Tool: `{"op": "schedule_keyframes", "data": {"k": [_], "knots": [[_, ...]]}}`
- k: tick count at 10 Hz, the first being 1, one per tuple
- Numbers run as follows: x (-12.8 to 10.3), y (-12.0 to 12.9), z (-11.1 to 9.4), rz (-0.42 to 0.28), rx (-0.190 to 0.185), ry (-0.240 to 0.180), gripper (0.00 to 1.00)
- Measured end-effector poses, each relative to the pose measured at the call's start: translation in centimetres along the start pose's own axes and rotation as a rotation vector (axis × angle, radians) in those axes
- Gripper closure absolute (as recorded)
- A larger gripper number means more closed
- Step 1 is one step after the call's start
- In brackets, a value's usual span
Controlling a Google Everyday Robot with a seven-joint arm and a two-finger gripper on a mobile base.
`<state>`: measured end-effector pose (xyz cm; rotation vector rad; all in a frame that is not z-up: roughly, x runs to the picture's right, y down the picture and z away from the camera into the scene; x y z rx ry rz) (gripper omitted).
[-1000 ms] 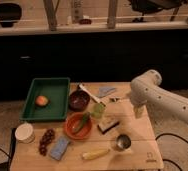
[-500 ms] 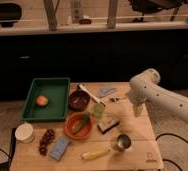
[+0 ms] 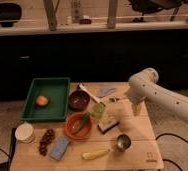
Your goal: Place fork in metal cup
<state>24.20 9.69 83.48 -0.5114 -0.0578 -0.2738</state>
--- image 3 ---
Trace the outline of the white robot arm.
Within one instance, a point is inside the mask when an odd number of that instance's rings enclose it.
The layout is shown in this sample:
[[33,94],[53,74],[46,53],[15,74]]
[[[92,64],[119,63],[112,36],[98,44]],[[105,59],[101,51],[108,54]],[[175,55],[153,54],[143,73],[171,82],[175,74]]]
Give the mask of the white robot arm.
[[128,99],[132,104],[139,104],[148,98],[164,108],[172,110],[188,124],[188,97],[159,86],[158,80],[159,74],[153,68],[146,68],[133,74],[128,80]]

